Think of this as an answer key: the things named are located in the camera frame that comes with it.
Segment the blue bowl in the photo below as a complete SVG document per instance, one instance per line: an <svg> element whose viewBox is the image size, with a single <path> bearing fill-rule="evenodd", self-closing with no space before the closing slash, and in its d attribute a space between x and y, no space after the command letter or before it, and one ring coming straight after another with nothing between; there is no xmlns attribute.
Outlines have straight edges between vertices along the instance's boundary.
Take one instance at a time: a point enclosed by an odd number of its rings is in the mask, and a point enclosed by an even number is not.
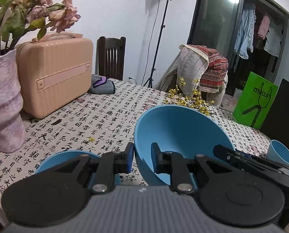
<svg viewBox="0 0 289 233"><path fill-rule="evenodd" d="M59 165L65 161L68 161L72 158L75 158L75 157L78 157L82 154L89 154L89 156L91 158L100 158L98 155L95 155L91 152L84 152L84 151L66 151L66 152L60 152L60 153L57 153L55 155L52 155L50 156L49 158L47 158L40 166L39 168L36 170L35 173L39 173L39 172L42 172L42 171L45 171L53 166L56 166L56 165ZM95 174L92 174L91 176L91 180L90 180L90 183L88 185L89 188L91 188L91 184L92 184L92 181L94 179L94 175ZM119 177L118 174L115 175L115 185L120 185L121 184L121 179Z"/></svg>
<svg viewBox="0 0 289 233"><path fill-rule="evenodd" d="M289 166L289 150L277 140L272 140L268 146L267 158Z"/></svg>
<svg viewBox="0 0 289 233"><path fill-rule="evenodd" d="M170 185L168 174L155 174L153 171L153 142L162 152L179 152L185 158L204 154L220 160L213 155L217 144L235 150L224 131L200 112L177 105L156 106L142 114L134 133L137 165L149 185Z"/></svg>

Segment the floor lamp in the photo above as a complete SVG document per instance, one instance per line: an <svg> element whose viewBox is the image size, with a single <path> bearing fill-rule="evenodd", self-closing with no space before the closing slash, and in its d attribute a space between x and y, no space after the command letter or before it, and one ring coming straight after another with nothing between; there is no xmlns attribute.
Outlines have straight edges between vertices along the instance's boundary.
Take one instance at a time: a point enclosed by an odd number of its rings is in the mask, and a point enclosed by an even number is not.
<svg viewBox="0 0 289 233"><path fill-rule="evenodd" d="M151 70L151 75L150 75L150 78L145 82L144 86L149 83L148 85L148 88L152 88L152 77L153 77L153 73L154 71L156 70L155 69L155 62L156 62L156 57L157 57L157 52L158 52L158 48L159 48L159 45L160 45L160 41L161 41L161 36L162 36L162 31L163 29L165 28L165 25L164 25L164 21L165 21L165 16L166 16L166 11L167 11L167 6L168 6L168 2L171 1L171 0L167 0L166 1L166 7L165 7L165 12L164 12L164 17L163 17L163 21L162 21L162 25L161 25L161 31L160 31L160 35L158 37L158 41L157 41L157 46L156 46L156 51L155 51L155 57L154 57L154 61L153 61L153 66L152 66L152 70Z"/></svg>

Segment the sliding glass door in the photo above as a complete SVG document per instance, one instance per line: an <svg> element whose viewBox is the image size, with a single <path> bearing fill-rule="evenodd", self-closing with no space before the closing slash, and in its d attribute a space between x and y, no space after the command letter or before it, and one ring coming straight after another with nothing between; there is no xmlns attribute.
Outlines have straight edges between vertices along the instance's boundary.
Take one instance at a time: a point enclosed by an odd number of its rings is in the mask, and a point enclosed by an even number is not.
<svg viewBox="0 0 289 233"><path fill-rule="evenodd" d="M242 0L198 0L189 44L216 49L230 58L238 31Z"/></svg>

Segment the chair backrest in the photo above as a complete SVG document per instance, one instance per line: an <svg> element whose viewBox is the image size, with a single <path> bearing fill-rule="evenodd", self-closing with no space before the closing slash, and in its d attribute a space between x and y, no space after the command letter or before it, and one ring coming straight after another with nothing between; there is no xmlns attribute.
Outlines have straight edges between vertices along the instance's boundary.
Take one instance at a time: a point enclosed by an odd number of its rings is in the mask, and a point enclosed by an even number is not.
<svg viewBox="0 0 289 233"><path fill-rule="evenodd" d="M99 38L98 71L99 75L123 80L126 38Z"/></svg>

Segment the blue shirt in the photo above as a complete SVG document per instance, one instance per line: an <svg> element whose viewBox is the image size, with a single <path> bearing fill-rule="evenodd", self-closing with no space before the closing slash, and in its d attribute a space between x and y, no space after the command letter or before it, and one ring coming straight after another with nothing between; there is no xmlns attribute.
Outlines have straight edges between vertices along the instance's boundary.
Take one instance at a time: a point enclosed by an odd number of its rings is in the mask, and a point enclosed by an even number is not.
<svg viewBox="0 0 289 233"><path fill-rule="evenodd" d="M243 14L240 20L240 28L235 42L234 50L238 55L247 60L247 49L254 51L252 45L254 40L254 24L256 22L256 5L254 3L246 3L243 7Z"/></svg>

